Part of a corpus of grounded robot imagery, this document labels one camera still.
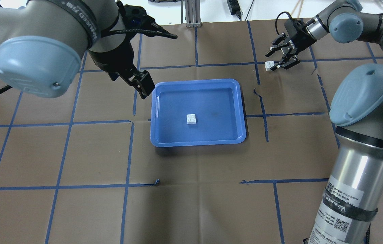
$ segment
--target white lego brick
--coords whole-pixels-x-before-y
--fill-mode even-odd
[[[271,67],[274,66],[274,61],[267,61],[265,62],[265,71],[271,71]]]
[[[196,124],[196,114],[187,114],[187,125]]]

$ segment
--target qr code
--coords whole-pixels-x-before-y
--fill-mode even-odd
[[[334,185],[331,184],[330,182],[326,186],[326,190],[328,190],[329,193],[331,193],[333,191],[333,188],[334,188]]]
[[[348,228],[349,224],[350,223],[342,221],[342,220],[337,218],[336,222],[334,223],[334,228],[338,229],[338,230],[340,230],[342,232],[347,232],[347,228]]]

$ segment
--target blue tray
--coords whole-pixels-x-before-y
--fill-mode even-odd
[[[196,124],[187,124],[196,114]],[[246,138],[239,83],[234,79],[162,82],[152,95],[156,147],[237,144]]]

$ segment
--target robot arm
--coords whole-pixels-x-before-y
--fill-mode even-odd
[[[298,64],[297,54],[328,33],[339,43],[360,40],[383,50],[383,14],[361,10],[357,0],[336,0],[307,23],[289,15],[286,33],[266,54],[283,53],[271,70]],[[383,65],[361,65],[344,79],[331,102],[330,119],[337,125],[339,156],[310,238],[303,243],[359,244],[383,192]]]
[[[113,81],[120,76],[144,99],[154,82],[133,65],[130,40],[137,33],[177,38],[143,8],[120,1],[30,0],[24,9],[0,8],[0,79],[27,93],[58,97],[89,50]]]
[[[298,64],[297,54],[328,33],[339,43],[360,40],[378,43],[383,50],[383,14],[360,13],[361,10],[358,0],[337,0],[307,23],[289,15],[284,24],[286,33],[281,33],[265,54],[270,57],[278,50],[283,53],[280,62],[271,70]]]

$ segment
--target silver cylinder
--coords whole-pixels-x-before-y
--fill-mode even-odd
[[[309,34],[315,39],[319,40],[322,37],[325,37],[328,32],[324,26],[319,22],[318,15],[313,18],[314,22],[306,27],[306,30]]]
[[[118,17],[116,25],[111,28],[110,31],[118,31],[122,29],[126,29],[125,24],[123,23],[122,17],[118,16],[118,12],[115,12],[116,16]],[[108,37],[102,37],[100,40],[98,40],[95,45],[90,48],[90,51],[96,52],[96,53],[104,53],[107,51],[111,51],[115,48],[117,48],[124,40],[125,40],[126,34],[117,34],[112,35]]]
[[[350,195],[356,197],[358,200],[354,201],[354,206],[363,210],[375,210],[383,192],[383,149],[356,142],[340,135],[338,138],[341,147],[329,182],[332,187],[340,187],[342,192],[349,192]],[[345,220],[331,210],[330,219],[333,215],[335,220],[341,218],[343,219],[342,223],[349,223],[345,228],[346,232],[343,232],[340,229],[335,229],[336,222],[320,219],[320,212],[324,212],[326,207],[323,205],[322,202],[315,219],[315,227],[309,238],[309,244],[320,243],[317,241],[319,238],[329,238],[337,243],[343,241],[347,244],[360,244],[363,241],[370,222],[354,219]]]

